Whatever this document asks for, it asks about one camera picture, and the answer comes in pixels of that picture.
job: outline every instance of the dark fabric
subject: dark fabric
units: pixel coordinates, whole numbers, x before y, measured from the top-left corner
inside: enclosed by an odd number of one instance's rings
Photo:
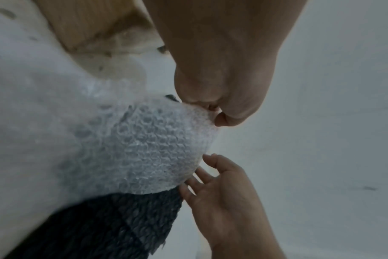
[[[145,259],[165,243],[181,208],[177,187],[111,194],[50,216],[6,259]]]

